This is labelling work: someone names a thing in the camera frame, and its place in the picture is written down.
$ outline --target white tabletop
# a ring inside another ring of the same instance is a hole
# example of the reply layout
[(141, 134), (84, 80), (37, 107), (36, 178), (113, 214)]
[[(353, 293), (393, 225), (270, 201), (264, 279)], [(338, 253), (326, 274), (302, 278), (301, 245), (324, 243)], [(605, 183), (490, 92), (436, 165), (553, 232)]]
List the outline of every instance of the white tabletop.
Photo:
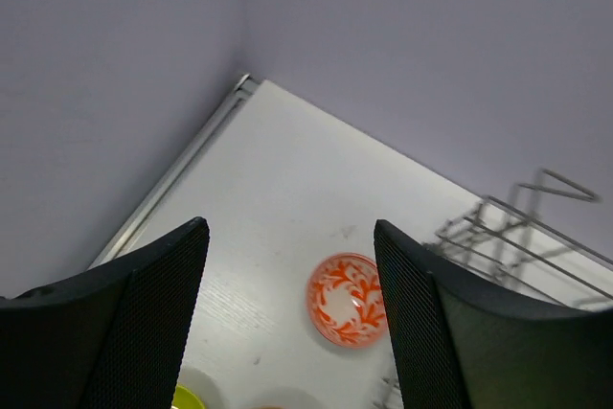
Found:
[(329, 409), (367, 408), (389, 370), (389, 337), (361, 351), (328, 343), (307, 317), (311, 271), (338, 252), (374, 258), (378, 218), (432, 240), (446, 219), (477, 199), (265, 82), (131, 247), (193, 216), (209, 222), (211, 245), (184, 359), (221, 394), (209, 409), (272, 404), (266, 395), (287, 392), (303, 396), (288, 409), (313, 409), (313, 399)]

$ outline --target dish rack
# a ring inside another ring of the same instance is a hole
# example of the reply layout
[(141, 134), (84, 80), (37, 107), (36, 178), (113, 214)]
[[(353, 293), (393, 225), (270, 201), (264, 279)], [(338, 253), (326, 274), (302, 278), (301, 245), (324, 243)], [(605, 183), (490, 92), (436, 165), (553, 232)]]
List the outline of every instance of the dish rack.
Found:
[[(554, 181), (557, 182), (556, 187), (548, 185)], [(534, 175), (533, 182), (514, 184), (507, 201), (491, 195), (484, 196), (473, 209), (449, 219), (435, 232), (435, 240), (426, 242), (424, 246), (438, 256), (493, 283), (553, 304), (582, 309), (609, 306), (613, 301), (611, 289), (604, 289), (560, 266), (556, 263), (556, 258), (576, 256), (584, 257), (586, 261), (594, 261), (604, 267), (603, 271), (610, 275), (613, 281), (612, 261), (546, 224), (539, 213), (544, 195), (556, 195), (590, 203), (601, 201), (596, 193), (567, 177), (552, 170), (539, 169)], [(527, 198), (527, 205), (521, 210), (519, 203), (524, 198)], [(488, 218), (488, 214), (491, 215), (492, 211), (496, 219)], [(554, 241), (555, 247), (546, 250), (536, 248), (534, 237), (543, 235)], [(556, 273), (561, 279), (565, 278), (574, 285), (583, 286), (592, 294), (577, 298), (570, 303), (558, 299), (534, 282), (524, 279), (527, 268), (535, 263)], [(393, 365), (388, 374), (381, 378), (380, 383), (381, 390), (373, 407), (401, 409), (402, 398), (396, 368)]]

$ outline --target purple wall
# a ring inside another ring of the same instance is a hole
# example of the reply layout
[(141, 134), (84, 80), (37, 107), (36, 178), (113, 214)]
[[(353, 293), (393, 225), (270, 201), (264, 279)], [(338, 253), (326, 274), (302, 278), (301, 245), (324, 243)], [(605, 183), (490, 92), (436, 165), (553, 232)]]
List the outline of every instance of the purple wall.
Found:
[(245, 60), (475, 192), (569, 175), (605, 203), (546, 217), (611, 254), (611, 2), (247, 0)]
[(0, 0), (0, 295), (87, 267), (237, 76), (239, 0)]

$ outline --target yellow bowl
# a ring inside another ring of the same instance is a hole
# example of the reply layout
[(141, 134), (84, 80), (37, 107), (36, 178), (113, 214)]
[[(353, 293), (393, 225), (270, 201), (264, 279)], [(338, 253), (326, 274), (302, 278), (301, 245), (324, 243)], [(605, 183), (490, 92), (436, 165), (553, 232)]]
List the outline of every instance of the yellow bowl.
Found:
[(206, 409), (204, 403), (183, 385), (177, 385), (172, 398), (172, 409)]

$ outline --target ceramic bowl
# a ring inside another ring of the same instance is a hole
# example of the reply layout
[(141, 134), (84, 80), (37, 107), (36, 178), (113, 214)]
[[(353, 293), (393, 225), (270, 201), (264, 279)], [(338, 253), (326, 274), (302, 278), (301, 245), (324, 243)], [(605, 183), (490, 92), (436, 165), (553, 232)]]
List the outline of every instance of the ceramic bowl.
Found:
[(183, 385), (177, 385), (172, 397), (172, 409), (206, 409), (204, 403)]
[(306, 308), (315, 328), (341, 347), (368, 347), (387, 329), (376, 265), (359, 254), (337, 254), (317, 266)]

